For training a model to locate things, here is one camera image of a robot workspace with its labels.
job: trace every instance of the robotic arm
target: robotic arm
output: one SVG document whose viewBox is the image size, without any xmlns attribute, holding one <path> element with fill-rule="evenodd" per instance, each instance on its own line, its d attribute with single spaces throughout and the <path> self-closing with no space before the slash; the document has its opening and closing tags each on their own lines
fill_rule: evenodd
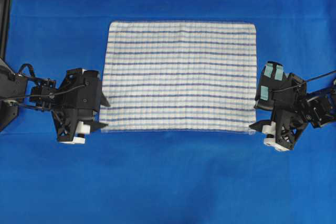
<svg viewBox="0 0 336 224">
<path fill-rule="evenodd" d="M 28 68 L 30 76 L 23 70 Z M 35 86 L 25 95 L 27 82 Z M 24 99 L 29 98 L 29 105 Z M 35 77 L 30 64 L 23 64 L 14 73 L 0 59 L 0 131 L 14 120 L 19 107 L 38 111 L 50 111 L 54 121 L 57 141 L 67 144 L 85 143 L 85 134 L 96 131 L 106 124 L 95 121 L 100 105 L 110 106 L 102 93 L 99 72 L 81 68 L 68 70 L 61 85 L 56 81 Z"/>
<path fill-rule="evenodd" d="M 271 118 L 250 128 L 266 134 L 265 145 L 289 151 L 309 123 L 318 128 L 336 122 L 336 80 L 329 88 L 307 93 L 307 82 L 335 72 L 304 81 L 293 73 L 285 74 L 281 64 L 267 62 L 261 72 L 255 109 L 271 111 Z"/>
</svg>

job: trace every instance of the blue backdrop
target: blue backdrop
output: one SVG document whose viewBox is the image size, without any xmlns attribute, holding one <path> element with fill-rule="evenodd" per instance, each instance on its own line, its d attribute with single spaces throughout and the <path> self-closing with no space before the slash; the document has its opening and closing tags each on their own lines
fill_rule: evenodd
<svg viewBox="0 0 336 224">
<path fill-rule="evenodd" d="M 245 21 L 257 28 L 259 74 L 274 60 L 310 78 L 336 69 L 335 3 L 13 0 L 6 60 L 60 84 L 67 69 L 103 70 L 113 20 Z M 68 146 L 49 113 L 21 111 L 0 134 L 0 222 L 335 223 L 335 131 L 309 127 L 286 153 L 261 134 L 216 132 L 98 132 Z"/>
</svg>

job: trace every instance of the light blue tape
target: light blue tape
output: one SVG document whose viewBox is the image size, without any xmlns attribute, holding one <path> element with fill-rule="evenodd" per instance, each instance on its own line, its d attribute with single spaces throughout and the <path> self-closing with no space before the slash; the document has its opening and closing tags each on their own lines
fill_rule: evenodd
<svg viewBox="0 0 336 224">
<path fill-rule="evenodd" d="M 277 71 L 275 72 L 275 78 L 278 81 L 282 81 L 282 76 L 284 75 L 284 67 L 277 65 Z"/>
<path fill-rule="evenodd" d="M 264 75 L 267 76 L 268 78 L 271 78 L 272 71 L 273 71 L 273 64 L 267 63 Z"/>
<path fill-rule="evenodd" d="M 260 98 L 265 100 L 265 101 L 268 101 L 268 87 L 261 86 Z"/>
</svg>

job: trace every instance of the striped towel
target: striped towel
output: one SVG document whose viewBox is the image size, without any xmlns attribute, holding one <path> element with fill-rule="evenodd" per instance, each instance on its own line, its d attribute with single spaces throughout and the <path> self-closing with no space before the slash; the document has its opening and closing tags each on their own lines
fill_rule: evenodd
<svg viewBox="0 0 336 224">
<path fill-rule="evenodd" d="M 102 131 L 250 132 L 256 61 L 253 24 L 113 22 Z"/>
</svg>

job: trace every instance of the cable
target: cable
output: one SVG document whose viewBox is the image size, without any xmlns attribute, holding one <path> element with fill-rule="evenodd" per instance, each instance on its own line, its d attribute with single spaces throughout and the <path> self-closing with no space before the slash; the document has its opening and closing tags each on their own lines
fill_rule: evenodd
<svg viewBox="0 0 336 224">
<path fill-rule="evenodd" d="M 82 85 L 79 85 L 79 86 L 75 86 L 69 90 L 66 90 L 66 91 L 62 91 L 62 92 L 58 92 L 58 93 L 54 93 L 54 94 L 29 94 L 29 95 L 24 95 L 22 97 L 8 97 L 8 98 L 2 98 L 0 99 L 0 102 L 1 101 L 6 101 L 6 100 L 16 100 L 16 99 L 24 99 L 24 98 L 28 98 L 28 97 L 52 97 L 54 95 L 60 95 L 60 94 L 66 94 L 66 93 L 69 93 L 75 89 L 79 89 L 79 88 L 82 88 L 82 87 L 85 87 L 86 85 L 85 84 L 82 84 Z"/>
<path fill-rule="evenodd" d="M 274 91 L 272 91 L 272 92 L 273 92 L 273 93 L 277 93 L 277 92 L 283 92 L 283 91 L 285 91 L 285 90 L 289 90 L 289 89 L 294 89 L 294 88 L 297 88 L 297 87 L 299 87 L 299 86 L 302 86 L 302 85 L 306 84 L 307 82 L 315 81 L 315 80 L 317 80 L 317 79 L 326 77 L 326 76 L 328 76 L 328 75 L 330 75 L 330 74 L 333 74 L 333 73 L 336 73 L 336 70 L 331 71 L 331 72 L 329 72 L 329 73 L 322 74 L 322 75 L 320 75 L 320 76 L 317 76 L 317 77 L 314 77 L 314 78 L 311 78 L 311 79 L 308 79 L 307 81 L 304 81 L 303 83 L 300 83 L 300 84 L 298 84 L 298 85 L 295 85 L 295 86 L 292 86 L 292 87 L 288 87 L 288 88 L 285 88 L 285 89 L 274 90 Z"/>
</svg>

